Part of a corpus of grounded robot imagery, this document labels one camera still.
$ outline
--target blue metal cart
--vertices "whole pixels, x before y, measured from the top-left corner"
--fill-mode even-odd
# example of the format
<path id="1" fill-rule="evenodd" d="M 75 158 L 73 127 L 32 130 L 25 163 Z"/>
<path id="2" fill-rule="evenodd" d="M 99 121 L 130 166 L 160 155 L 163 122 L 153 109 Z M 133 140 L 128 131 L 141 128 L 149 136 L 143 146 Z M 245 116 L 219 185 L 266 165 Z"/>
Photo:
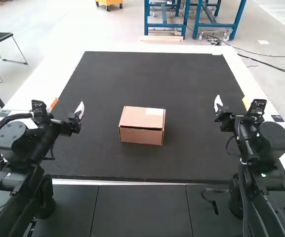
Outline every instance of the blue metal cart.
<path id="1" fill-rule="evenodd" d="M 214 27 L 214 28 L 226 28 L 228 31 L 232 31 L 230 35 L 225 32 L 224 33 L 224 40 L 233 40 L 235 38 L 239 22 L 243 13 L 243 9 L 245 6 L 246 0 L 241 0 L 238 13 L 235 19 L 235 22 L 233 24 L 222 24 L 218 23 L 215 19 L 216 16 L 218 16 L 220 5 L 221 5 L 221 0 L 218 0 L 218 3 L 209 3 L 209 0 L 198 0 L 198 3 L 190 3 L 190 6 L 197 6 L 197 11 L 196 11 L 196 18 L 195 18 L 195 27 L 194 27 L 194 32 L 193 32 L 193 39 L 197 38 L 197 35 L 202 36 L 202 34 L 198 34 L 198 28 L 199 27 Z M 216 7 L 216 11 L 214 15 L 212 15 L 212 12 L 208 7 Z M 210 23 L 200 23 L 200 14 L 203 11 L 206 13 L 208 19 L 210 20 Z"/>
<path id="2" fill-rule="evenodd" d="M 159 1 L 152 0 L 152 3 L 150 3 L 150 0 L 144 0 L 144 35 L 147 36 L 149 34 L 149 28 L 180 28 L 181 29 L 181 35 L 183 38 L 185 38 L 186 28 L 187 28 L 187 19 L 189 14 L 189 7 L 190 7 L 190 0 L 186 0 L 186 6 L 185 6 L 185 15 L 184 15 L 184 21 L 183 24 L 170 24 L 167 22 L 166 17 L 166 8 L 170 7 L 171 9 L 175 8 L 175 16 L 179 15 L 181 0 L 177 0 L 177 3 L 175 4 L 175 0 L 172 1 L 171 4 L 167 4 L 167 1 Z M 162 10 L 162 23 L 148 23 L 148 16 L 150 16 L 150 7 L 156 6 L 161 7 Z"/>

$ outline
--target white table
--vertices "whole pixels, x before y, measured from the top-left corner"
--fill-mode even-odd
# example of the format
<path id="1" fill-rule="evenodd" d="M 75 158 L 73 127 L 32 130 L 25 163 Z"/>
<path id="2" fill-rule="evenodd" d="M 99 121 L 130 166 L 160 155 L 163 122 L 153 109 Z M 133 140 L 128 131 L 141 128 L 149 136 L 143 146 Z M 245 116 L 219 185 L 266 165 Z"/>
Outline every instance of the white table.
<path id="1" fill-rule="evenodd" d="M 278 115 L 271 102 L 268 100 L 262 89 L 254 80 L 253 76 L 246 68 L 234 49 L 229 46 L 194 46 L 194 45 L 157 45 L 157 44 L 127 44 L 127 45 L 104 45 L 93 48 L 72 48 L 63 51 L 53 51 L 46 57 L 25 83 L 19 88 L 14 96 L 3 108 L 12 110 L 12 114 L 26 113 L 31 109 L 31 100 L 37 99 L 50 105 L 53 100 L 60 96 L 62 90 L 71 77 L 74 69 L 78 65 L 85 51 L 119 51 L 119 52 L 167 52 L 167 53 L 207 53 L 223 55 L 232 73 L 234 74 L 247 101 L 253 99 L 266 99 L 268 101 L 264 118 L 266 121 L 273 121 L 271 115 Z M 25 119 L 28 127 L 34 126 L 31 120 Z M 285 154 L 281 157 L 281 162 L 285 168 Z M 80 184 L 80 185 L 105 185 L 105 184 L 156 184 L 156 183 L 136 183 L 136 182 L 112 182 L 112 181 L 91 181 L 91 180 L 66 180 L 54 179 L 54 184 Z"/>

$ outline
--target black mat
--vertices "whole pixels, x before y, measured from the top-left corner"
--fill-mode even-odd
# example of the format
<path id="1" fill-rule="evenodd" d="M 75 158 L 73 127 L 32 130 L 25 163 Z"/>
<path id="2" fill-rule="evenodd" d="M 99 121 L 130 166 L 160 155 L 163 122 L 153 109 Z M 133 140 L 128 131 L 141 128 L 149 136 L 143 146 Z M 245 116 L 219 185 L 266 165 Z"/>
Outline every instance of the black mat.
<path id="1" fill-rule="evenodd" d="M 192 237 L 184 185 L 99 186 L 91 237 Z"/>
<path id="2" fill-rule="evenodd" d="M 230 194 L 205 192 L 205 197 L 216 202 L 216 212 L 210 203 L 202 199 L 204 188 L 228 189 L 229 186 L 186 185 L 194 237 L 242 237 L 243 222 L 231 213 L 228 206 Z"/>
<path id="3" fill-rule="evenodd" d="M 213 122 L 217 94 L 244 112 L 244 95 L 221 55 L 86 52 L 53 110 L 67 119 L 83 100 L 82 131 L 59 137 L 56 160 L 42 166 L 53 177 L 228 182 L 238 161 L 225 152 L 232 134 Z M 120 143 L 125 105 L 166 109 L 162 147 Z"/>
<path id="4" fill-rule="evenodd" d="M 54 213 L 38 220 L 32 235 L 28 236 L 89 237 L 97 191 L 98 186 L 94 185 L 54 185 Z"/>

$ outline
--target yellow cart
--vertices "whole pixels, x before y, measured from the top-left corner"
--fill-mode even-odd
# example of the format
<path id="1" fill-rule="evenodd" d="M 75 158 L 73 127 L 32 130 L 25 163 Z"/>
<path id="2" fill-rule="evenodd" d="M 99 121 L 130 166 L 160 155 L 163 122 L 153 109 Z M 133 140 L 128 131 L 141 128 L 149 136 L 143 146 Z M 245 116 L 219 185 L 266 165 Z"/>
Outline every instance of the yellow cart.
<path id="1" fill-rule="evenodd" d="M 106 6 L 107 11 L 110 11 L 110 5 L 113 4 L 119 4 L 119 8 L 122 9 L 122 0 L 96 0 L 96 6 L 99 6 L 100 3 Z"/>

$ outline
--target brown cardboard box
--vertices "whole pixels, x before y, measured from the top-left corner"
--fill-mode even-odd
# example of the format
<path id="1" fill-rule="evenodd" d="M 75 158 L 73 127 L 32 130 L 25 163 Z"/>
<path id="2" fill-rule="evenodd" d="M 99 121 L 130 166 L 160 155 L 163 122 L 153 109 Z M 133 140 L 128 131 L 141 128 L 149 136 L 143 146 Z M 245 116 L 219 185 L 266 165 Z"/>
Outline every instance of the brown cardboard box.
<path id="1" fill-rule="evenodd" d="M 163 144 L 165 110 L 125 106 L 119 122 L 121 142 Z"/>

